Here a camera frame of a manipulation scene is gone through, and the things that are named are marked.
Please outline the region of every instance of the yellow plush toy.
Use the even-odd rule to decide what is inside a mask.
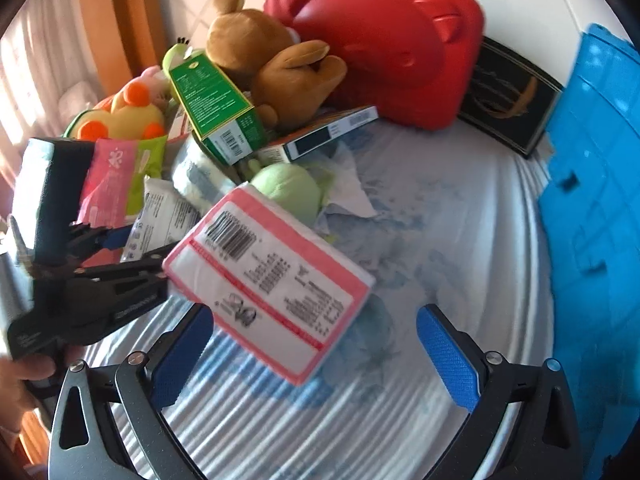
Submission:
[[[136,80],[76,117],[65,134],[81,140],[143,140],[162,136],[164,115],[151,103],[149,88]]]
[[[313,118],[347,73],[324,41],[296,44],[294,33],[244,0],[213,0],[206,53],[238,88],[250,90],[263,124],[281,132]]]

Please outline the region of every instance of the pink and white package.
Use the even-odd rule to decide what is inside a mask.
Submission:
[[[296,385],[318,369],[374,285],[250,184],[220,200],[162,267],[223,330]]]

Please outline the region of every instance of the blue gripper pad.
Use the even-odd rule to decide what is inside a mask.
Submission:
[[[552,263],[554,356],[574,398],[586,464],[596,441],[609,445],[598,437],[607,407],[640,406],[640,56],[633,46],[591,25],[546,130],[556,154],[539,204]],[[629,427],[620,423],[618,431]],[[614,442],[607,452],[618,451]]]
[[[429,355],[451,399],[472,412],[480,400],[478,374],[447,330],[427,307],[415,319],[418,339]]]
[[[212,334],[213,314],[208,308],[201,308],[154,372],[150,400],[156,410],[171,406],[178,399]]]

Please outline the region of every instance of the white bed sheet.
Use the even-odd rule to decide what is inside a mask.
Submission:
[[[462,122],[427,133],[385,121],[347,139],[379,215],[330,215],[335,245],[378,280],[322,369],[281,380],[216,330],[164,410],[210,479],[421,479],[455,436],[453,405],[415,331],[437,303],[459,330],[512,362],[540,364],[553,308],[537,196],[543,165]],[[88,349],[91,366],[148,349],[189,304],[173,299]],[[125,423],[136,467],[152,475]]]

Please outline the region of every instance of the red bear-shaped case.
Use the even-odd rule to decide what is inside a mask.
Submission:
[[[266,0],[264,10],[347,62],[332,104],[373,104],[428,130],[456,117],[484,25],[475,0]]]

